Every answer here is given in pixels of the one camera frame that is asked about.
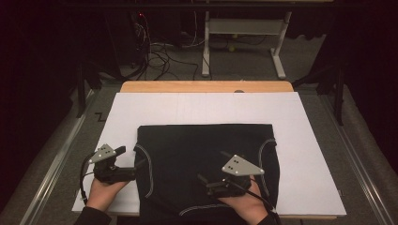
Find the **white table surface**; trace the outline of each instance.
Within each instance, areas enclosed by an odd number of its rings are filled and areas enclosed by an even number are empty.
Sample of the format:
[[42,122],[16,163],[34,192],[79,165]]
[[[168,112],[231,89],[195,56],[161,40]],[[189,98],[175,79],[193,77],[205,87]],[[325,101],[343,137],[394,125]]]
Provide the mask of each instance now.
[[[119,167],[132,167],[137,128],[168,124],[272,124],[281,167],[277,211],[281,217],[346,215],[329,168],[314,136],[299,94],[291,93],[118,93],[98,147],[125,145]],[[89,194],[93,176],[84,180]],[[80,195],[72,211],[81,212]],[[109,208],[117,215],[139,215],[135,181]]]

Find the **metal bracket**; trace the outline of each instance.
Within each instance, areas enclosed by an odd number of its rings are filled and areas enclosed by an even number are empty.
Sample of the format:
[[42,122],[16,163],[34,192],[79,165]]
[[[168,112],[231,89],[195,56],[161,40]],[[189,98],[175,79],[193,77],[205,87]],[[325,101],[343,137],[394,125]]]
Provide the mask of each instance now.
[[237,155],[234,155],[229,159],[229,161],[222,167],[222,171],[234,176],[264,174],[263,169],[251,164],[251,162]]
[[113,156],[116,156],[116,151],[105,143],[88,162],[92,164]]

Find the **human hand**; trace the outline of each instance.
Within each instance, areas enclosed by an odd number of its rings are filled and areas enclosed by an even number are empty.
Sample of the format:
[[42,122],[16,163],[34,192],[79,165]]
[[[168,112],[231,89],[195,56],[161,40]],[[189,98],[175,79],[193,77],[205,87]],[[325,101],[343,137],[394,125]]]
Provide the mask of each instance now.
[[[254,177],[252,175],[251,179],[252,185],[249,191],[261,196],[260,188],[257,183],[253,181]],[[263,202],[248,193],[238,197],[219,198],[219,200],[231,206],[237,214],[250,225],[258,224],[268,215]]]
[[105,212],[114,201],[117,193],[128,183],[117,182],[109,185],[94,178],[86,206]]

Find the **white stitching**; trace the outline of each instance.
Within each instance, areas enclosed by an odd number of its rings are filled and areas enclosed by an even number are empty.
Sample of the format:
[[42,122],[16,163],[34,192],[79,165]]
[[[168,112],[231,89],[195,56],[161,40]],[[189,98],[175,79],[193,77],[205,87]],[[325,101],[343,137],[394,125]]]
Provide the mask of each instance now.
[[143,146],[141,146],[140,144],[135,144],[136,147],[140,148],[146,155],[147,159],[148,159],[148,164],[149,164],[149,178],[150,178],[150,188],[149,188],[149,192],[145,195],[146,198],[149,198],[149,196],[152,195],[153,192],[153,177],[152,177],[152,161],[150,159],[149,154],[147,153],[147,151],[144,149]]
[[207,208],[218,208],[218,207],[229,208],[230,206],[227,204],[208,204],[208,205],[202,205],[202,206],[192,206],[192,207],[186,208],[186,209],[182,210],[181,212],[179,212],[179,215],[183,216],[185,213],[195,210],[195,209],[207,209]]
[[[263,169],[263,161],[262,161],[261,156],[263,155],[264,147],[266,146],[267,143],[275,143],[275,142],[276,142],[275,139],[267,139],[265,142],[263,142],[263,144],[261,144],[261,147],[258,150],[258,164],[261,169]],[[264,179],[264,175],[261,175],[261,181],[263,183],[264,191],[267,193],[267,196],[269,196],[269,191],[267,189],[266,180]]]

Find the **black sleeve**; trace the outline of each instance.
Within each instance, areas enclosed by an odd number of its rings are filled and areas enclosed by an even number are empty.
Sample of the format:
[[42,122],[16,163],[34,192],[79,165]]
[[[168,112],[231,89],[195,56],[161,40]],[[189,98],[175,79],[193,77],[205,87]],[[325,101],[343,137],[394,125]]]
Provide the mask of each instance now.
[[261,220],[257,225],[276,225],[275,219],[268,215]]
[[75,225],[108,225],[111,218],[98,209],[85,207],[77,218]]

